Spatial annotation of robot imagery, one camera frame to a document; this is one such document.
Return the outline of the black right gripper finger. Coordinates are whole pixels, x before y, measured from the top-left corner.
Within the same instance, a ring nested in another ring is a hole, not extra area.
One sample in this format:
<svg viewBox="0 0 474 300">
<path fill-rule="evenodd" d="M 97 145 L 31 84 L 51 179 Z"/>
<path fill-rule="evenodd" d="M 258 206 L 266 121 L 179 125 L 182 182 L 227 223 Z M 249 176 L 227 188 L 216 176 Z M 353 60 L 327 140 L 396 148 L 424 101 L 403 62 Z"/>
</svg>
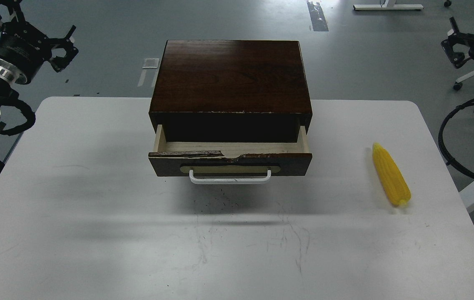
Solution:
<svg viewBox="0 0 474 300">
<path fill-rule="evenodd" d="M 449 19 L 452 30 L 449 32 L 449 42 L 468 42 L 465 33 L 460 32 L 458 24 L 454 17 Z"/>
<path fill-rule="evenodd" d="M 456 52 L 454 46 L 457 44 L 454 40 L 446 39 L 441 42 L 441 47 L 445 52 L 445 55 L 448 57 L 450 63 L 454 68 L 458 69 L 467 63 L 470 60 L 469 57 L 465 56 L 463 52 Z"/>
</svg>

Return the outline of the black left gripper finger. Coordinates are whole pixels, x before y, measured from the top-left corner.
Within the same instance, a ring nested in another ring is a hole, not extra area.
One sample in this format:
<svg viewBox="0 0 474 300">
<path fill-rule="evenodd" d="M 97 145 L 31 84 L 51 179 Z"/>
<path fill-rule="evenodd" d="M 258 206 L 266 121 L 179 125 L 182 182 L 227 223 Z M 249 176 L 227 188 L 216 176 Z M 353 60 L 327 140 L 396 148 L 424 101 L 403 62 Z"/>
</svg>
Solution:
<svg viewBox="0 0 474 300">
<path fill-rule="evenodd" d="M 73 33 L 76 30 L 76 26 L 72 25 L 66 36 L 60 38 L 50 38 L 49 44 L 52 47 L 72 47 L 75 40 L 72 38 Z"/>
<path fill-rule="evenodd" d="M 79 50 L 73 45 L 61 46 L 60 48 L 65 50 L 65 55 L 63 57 L 55 56 L 49 59 L 50 65 L 57 73 L 65 70 L 65 68 L 69 66 L 71 61 L 79 53 Z"/>
</svg>

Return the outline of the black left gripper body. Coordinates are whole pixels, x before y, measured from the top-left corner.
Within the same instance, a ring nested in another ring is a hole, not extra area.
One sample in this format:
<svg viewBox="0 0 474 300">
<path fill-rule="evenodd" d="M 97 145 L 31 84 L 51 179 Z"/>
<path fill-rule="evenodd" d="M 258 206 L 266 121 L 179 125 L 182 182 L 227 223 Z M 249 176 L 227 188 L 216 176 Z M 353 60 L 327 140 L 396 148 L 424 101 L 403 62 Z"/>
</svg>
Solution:
<svg viewBox="0 0 474 300">
<path fill-rule="evenodd" d="M 22 48 L 36 50 L 49 59 L 52 50 L 60 49 L 60 40 L 46 34 L 27 22 L 20 7 L 21 0 L 0 0 L 0 49 Z"/>
</svg>

